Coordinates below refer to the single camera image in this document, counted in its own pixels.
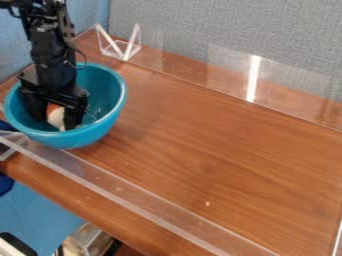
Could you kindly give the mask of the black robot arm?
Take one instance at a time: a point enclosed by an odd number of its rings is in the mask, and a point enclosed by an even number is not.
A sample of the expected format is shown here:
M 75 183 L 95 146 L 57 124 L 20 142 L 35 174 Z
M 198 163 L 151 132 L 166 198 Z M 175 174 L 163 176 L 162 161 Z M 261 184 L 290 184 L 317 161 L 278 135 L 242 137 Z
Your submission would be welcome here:
M 36 121 L 52 120 L 59 111 L 61 130 L 75 129 L 88 107 L 88 92 L 76 85 L 76 54 L 86 54 L 72 44 L 75 25 L 67 0 L 0 0 L 0 8 L 21 21 L 31 42 L 35 69 L 19 76 L 20 96 Z

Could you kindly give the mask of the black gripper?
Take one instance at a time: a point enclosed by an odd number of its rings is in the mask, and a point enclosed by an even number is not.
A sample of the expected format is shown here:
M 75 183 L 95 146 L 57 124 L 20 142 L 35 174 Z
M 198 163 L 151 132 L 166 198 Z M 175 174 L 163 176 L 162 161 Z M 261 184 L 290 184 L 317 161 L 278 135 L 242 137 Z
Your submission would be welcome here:
M 88 93 L 76 84 L 75 46 L 33 46 L 33 69 L 19 75 L 20 94 L 25 109 L 36 121 L 47 119 L 47 105 L 64 106 L 64 127 L 72 130 L 83 121 L 88 107 Z

